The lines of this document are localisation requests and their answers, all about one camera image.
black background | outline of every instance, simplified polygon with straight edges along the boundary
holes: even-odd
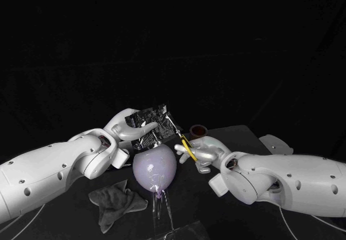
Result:
[[[344,1],[135,7],[3,7],[0,161],[166,101],[183,132],[246,125],[344,161]]]

white cable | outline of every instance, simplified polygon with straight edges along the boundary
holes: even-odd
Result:
[[[344,229],[339,228],[337,226],[334,226],[333,224],[330,224],[328,222],[323,221],[318,217],[313,216],[315,219],[318,219],[323,223],[326,223],[330,227],[336,228],[337,230],[346,232]]]
[[[0,233],[13,225],[13,223],[23,217],[23,215],[20,215],[14,221],[11,221],[11,223],[0,230]]]
[[[14,240],[14,238],[16,238],[16,237],[20,235],[20,233],[26,230],[27,226],[30,225],[30,223],[33,222],[34,218],[37,217],[37,215],[39,215],[39,213],[40,213],[42,208],[44,207],[44,205],[46,205],[46,204],[43,204],[43,206],[40,207],[40,210],[37,211],[37,213],[36,213],[33,219],[30,220],[30,222],[27,223],[27,225],[24,226],[24,228],[21,229],[21,231],[20,231],[19,234],[13,237],[11,240]]]
[[[282,216],[282,220],[284,220],[285,226],[287,226],[287,228],[288,228],[288,230],[290,230],[290,234],[292,235],[294,239],[298,240],[298,239],[295,238],[295,236],[294,236],[294,233],[292,233],[290,227],[288,227],[287,220],[285,220],[285,217],[284,217],[284,214],[282,214],[282,211],[281,211],[281,207],[278,207],[278,209],[279,209],[279,212],[281,212],[281,216]]]

yellow handle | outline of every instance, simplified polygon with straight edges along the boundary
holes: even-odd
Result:
[[[189,153],[192,159],[193,159],[194,162],[196,162],[197,159],[196,159],[196,157],[194,157],[194,155],[193,155],[193,152],[192,152],[192,150],[190,150],[190,148],[189,148],[189,146],[187,146],[187,144],[186,144],[186,140],[184,140],[184,139],[181,139],[181,144],[183,144],[184,148],[186,148],[186,151],[187,151],[187,153]]]

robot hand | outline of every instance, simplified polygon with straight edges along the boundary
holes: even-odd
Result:
[[[210,168],[207,167],[209,165],[213,165],[217,169],[220,169],[222,160],[230,153],[230,150],[223,143],[210,136],[197,138],[189,143],[193,146],[190,151],[197,158],[194,164],[199,173],[207,174],[210,172]],[[177,155],[181,155],[179,162],[183,164],[190,155],[183,145],[176,144],[174,149],[177,151]]]
[[[114,137],[117,143],[122,141],[132,141],[141,138],[157,126],[157,122],[150,122],[142,127],[130,127],[125,122],[125,117],[137,113],[138,110],[127,108],[109,120],[104,130]]]

yellow tool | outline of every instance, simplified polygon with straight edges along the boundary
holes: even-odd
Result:
[[[187,151],[192,159],[193,159],[194,162],[196,162],[196,161],[197,161],[197,158],[194,157],[193,152],[192,152],[192,150],[190,150],[190,148],[192,148],[193,146],[192,146],[192,144],[189,143],[189,141],[187,141],[187,139],[186,139],[186,136],[180,133],[180,130],[177,129],[177,127],[176,127],[176,125],[174,125],[174,123],[173,123],[173,121],[171,121],[171,119],[170,119],[170,117],[168,117],[167,114],[166,114],[166,118],[168,119],[168,121],[170,121],[170,123],[171,123],[171,125],[173,125],[173,127],[174,127],[174,130],[176,130],[176,133],[177,133],[177,135],[179,135],[179,137],[180,137],[180,140],[181,140],[181,144],[183,144],[183,146],[184,146],[184,149],[186,149],[186,151]]]

